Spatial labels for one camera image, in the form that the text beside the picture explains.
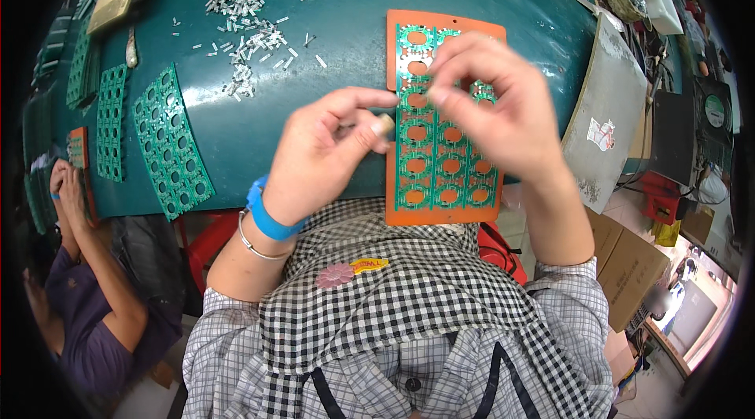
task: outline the circular hole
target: circular hole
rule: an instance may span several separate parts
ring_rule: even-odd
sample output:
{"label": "circular hole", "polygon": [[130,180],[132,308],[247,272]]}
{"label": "circular hole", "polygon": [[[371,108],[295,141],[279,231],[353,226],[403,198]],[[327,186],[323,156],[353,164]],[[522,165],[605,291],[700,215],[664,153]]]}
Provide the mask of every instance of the circular hole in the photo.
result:
{"label": "circular hole", "polygon": [[419,189],[411,189],[410,191],[406,192],[407,203],[418,205],[422,202],[423,199],[424,193],[422,193]]}
{"label": "circular hole", "polygon": [[490,100],[480,100],[479,103],[477,103],[477,106],[482,108],[483,110],[492,110],[493,102]]}
{"label": "circular hole", "polygon": [[406,39],[412,44],[417,44],[418,46],[427,42],[427,36],[425,36],[424,33],[421,33],[420,31],[411,31],[406,35]]}
{"label": "circular hole", "polygon": [[456,159],[446,159],[443,162],[443,171],[447,171],[448,173],[454,174],[461,168],[461,162],[459,162]]}
{"label": "circular hole", "polygon": [[411,126],[406,131],[406,135],[409,137],[409,139],[422,141],[427,137],[427,129],[425,129],[424,126]]}
{"label": "circular hole", "polygon": [[427,72],[427,65],[419,61],[414,61],[410,62],[406,69],[412,75],[424,75]]}
{"label": "circular hole", "polygon": [[461,141],[461,131],[457,128],[448,128],[443,131],[443,137],[449,142],[458,142]]}
{"label": "circular hole", "polygon": [[472,199],[477,202],[483,202],[488,198],[488,191],[486,189],[475,189],[472,192]]}
{"label": "circular hole", "polygon": [[488,173],[490,171],[490,162],[487,160],[479,160],[474,165],[474,169],[482,174]]}
{"label": "circular hole", "polygon": [[440,200],[444,203],[453,203],[458,197],[455,189],[444,189],[440,192]]}
{"label": "circular hole", "polygon": [[424,159],[411,159],[406,162],[406,169],[411,173],[420,173],[425,168]]}
{"label": "circular hole", "polygon": [[412,108],[424,108],[427,105],[427,95],[412,93],[406,101]]}

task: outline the teal table surface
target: teal table surface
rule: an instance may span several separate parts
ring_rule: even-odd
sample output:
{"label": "teal table surface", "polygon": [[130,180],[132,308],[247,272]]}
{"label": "teal table surface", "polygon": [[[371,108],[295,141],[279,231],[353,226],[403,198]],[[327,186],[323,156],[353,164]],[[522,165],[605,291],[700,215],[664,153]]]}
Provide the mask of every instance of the teal table surface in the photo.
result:
{"label": "teal table surface", "polygon": [[[58,103],[53,111],[53,137],[56,145],[65,148],[71,129],[88,126],[91,187],[100,217],[162,212],[138,146],[131,104],[171,61],[175,62],[197,147],[217,192],[195,209],[238,208],[245,204],[251,183],[267,173],[290,112],[347,85],[385,88],[388,9],[433,11],[503,25],[508,43],[547,77],[561,133],[580,92],[596,27],[595,18],[575,0],[265,0],[259,16],[273,21],[289,17],[279,29],[299,57],[285,71],[273,70],[277,60],[272,58],[263,63],[252,60],[254,98],[237,102],[221,91],[233,74],[230,57],[222,52],[206,55],[213,50],[213,41],[218,46],[229,41],[238,44],[241,32],[218,31],[225,17],[205,15],[206,2],[150,0],[133,23],[139,64],[126,83],[122,183],[101,178],[96,172],[97,103],[85,116],[79,110],[66,109],[68,64],[77,34],[75,28],[69,32],[53,88]],[[174,17],[181,22],[175,28]],[[110,29],[101,38],[102,70],[125,62],[131,24]],[[305,33],[317,36],[308,48],[303,47]],[[192,49],[200,43],[201,48]],[[315,54],[327,68],[318,64]],[[342,197],[384,194],[385,158],[371,154]]]}

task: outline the blue wristband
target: blue wristband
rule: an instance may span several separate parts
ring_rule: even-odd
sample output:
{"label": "blue wristband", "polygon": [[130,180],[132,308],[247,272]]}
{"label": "blue wristband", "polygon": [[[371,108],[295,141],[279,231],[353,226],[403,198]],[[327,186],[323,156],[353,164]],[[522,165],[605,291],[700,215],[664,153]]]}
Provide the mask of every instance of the blue wristband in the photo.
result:
{"label": "blue wristband", "polygon": [[284,226],[274,220],[262,204],[262,191],[267,183],[267,177],[268,175],[263,176],[251,186],[249,194],[246,197],[246,207],[249,209],[251,216],[254,218],[254,223],[262,234],[267,235],[273,240],[286,240],[298,234],[309,218],[305,217],[293,226]]}

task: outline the yellow patch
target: yellow patch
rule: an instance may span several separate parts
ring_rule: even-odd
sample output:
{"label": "yellow patch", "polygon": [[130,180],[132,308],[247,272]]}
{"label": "yellow patch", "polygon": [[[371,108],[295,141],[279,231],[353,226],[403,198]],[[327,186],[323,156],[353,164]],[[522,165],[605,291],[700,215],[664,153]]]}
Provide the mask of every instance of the yellow patch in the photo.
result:
{"label": "yellow patch", "polygon": [[371,270],[380,270],[388,264],[386,258],[360,258],[350,263],[354,267],[354,275]]}

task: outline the plaid shirt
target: plaid shirt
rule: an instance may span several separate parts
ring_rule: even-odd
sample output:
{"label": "plaid shirt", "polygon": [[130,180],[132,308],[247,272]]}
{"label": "plaid shirt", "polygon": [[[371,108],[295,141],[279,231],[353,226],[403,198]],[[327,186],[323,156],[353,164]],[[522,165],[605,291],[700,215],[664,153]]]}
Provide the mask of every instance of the plaid shirt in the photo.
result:
{"label": "plaid shirt", "polygon": [[[475,224],[386,226],[384,200],[313,216],[262,303],[213,289],[184,357],[184,417],[599,417],[608,303],[596,262],[518,286]],[[389,261],[319,289],[326,266]]]}

